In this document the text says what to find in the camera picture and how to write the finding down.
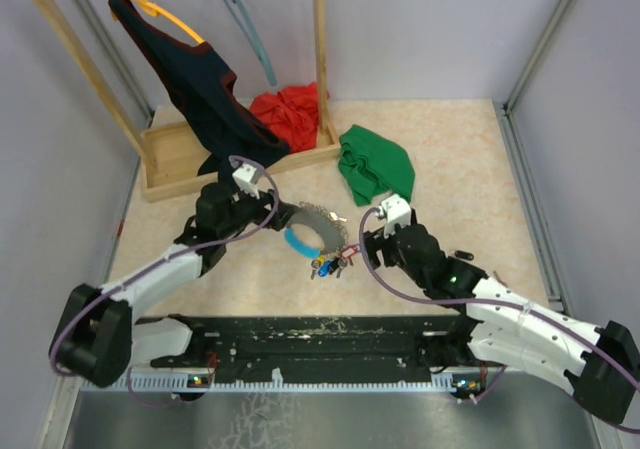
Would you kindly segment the large keyring with blue handle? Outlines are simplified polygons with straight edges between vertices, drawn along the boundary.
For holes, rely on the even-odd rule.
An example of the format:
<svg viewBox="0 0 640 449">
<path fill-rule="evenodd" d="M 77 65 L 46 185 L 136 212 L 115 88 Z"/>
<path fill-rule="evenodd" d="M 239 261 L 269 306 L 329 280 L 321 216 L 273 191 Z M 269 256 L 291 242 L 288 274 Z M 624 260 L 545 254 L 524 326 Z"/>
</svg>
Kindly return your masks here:
<svg viewBox="0 0 640 449">
<path fill-rule="evenodd" d="M 339 279 L 351 265 L 347 252 L 353 248 L 346 220 L 321 205 L 301 202 L 287 222 L 284 238 L 291 248 L 310 262 L 310 279 Z"/>
</svg>

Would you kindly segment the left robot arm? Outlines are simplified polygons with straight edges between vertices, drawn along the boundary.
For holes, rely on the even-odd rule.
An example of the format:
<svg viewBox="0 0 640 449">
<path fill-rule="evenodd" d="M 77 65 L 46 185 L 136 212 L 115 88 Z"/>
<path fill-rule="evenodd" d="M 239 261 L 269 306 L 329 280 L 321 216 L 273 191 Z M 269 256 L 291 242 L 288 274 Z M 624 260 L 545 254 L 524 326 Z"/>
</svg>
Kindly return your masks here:
<svg viewBox="0 0 640 449">
<path fill-rule="evenodd" d="M 183 232 L 156 260 L 100 287 L 71 291 L 49 349 L 51 368 L 104 388 L 135 366 L 175 357 L 201 363 L 208 342 L 193 323 L 179 315 L 143 323 L 141 316 L 213 269 L 228 244 L 260 229 L 280 231 L 298 209 L 275 189 L 249 195 L 223 183 L 205 185 Z"/>
</svg>

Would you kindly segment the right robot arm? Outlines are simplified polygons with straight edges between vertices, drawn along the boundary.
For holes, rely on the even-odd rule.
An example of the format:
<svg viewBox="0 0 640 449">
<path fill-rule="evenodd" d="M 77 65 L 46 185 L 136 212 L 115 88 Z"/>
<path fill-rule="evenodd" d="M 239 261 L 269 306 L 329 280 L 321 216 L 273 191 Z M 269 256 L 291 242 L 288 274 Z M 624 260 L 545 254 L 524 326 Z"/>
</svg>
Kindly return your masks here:
<svg viewBox="0 0 640 449">
<path fill-rule="evenodd" d="M 602 421 L 623 426 L 639 392 L 639 349 L 626 326 L 580 321 L 528 300 L 484 270 L 446 255 L 422 224 L 391 235 L 361 229 L 359 241 L 368 269 L 397 267 L 424 293 L 392 294 L 460 314 L 461 328 L 446 341 L 454 362 L 476 359 L 517 369 L 561 389 Z"/>
</svg>

